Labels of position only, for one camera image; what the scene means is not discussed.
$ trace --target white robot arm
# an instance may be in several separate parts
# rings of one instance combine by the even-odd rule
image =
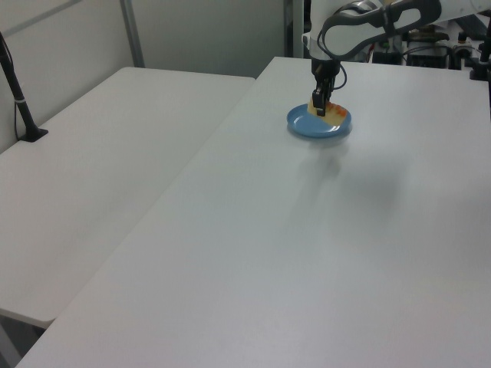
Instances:
[[[312,0],[310,55],[319,116],[331,98],[340,62],[374,42],[491,8],[491,0]]]

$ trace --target white table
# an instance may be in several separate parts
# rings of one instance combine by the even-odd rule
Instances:
[[[344,143],[275,59],[19,367],[491,366],[487,84],[345,65]]]
[[[253,81],[125,68],[4,152],[0,314],[47,327]]]

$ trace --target food item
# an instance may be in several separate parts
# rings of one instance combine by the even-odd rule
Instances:
[[[348,112],[346,111],[346,109],[339,105],[336,105],[335,103],[332,104],[330,102],[327,102],[325,117],[320,117],[317,115],[317,110],[314,107],[312,99],[310,99],[310,102],[308,103],[307,111],[315,117],[323,120],[325,123],[332,125],[333,127],[339,127],[348,116]]]

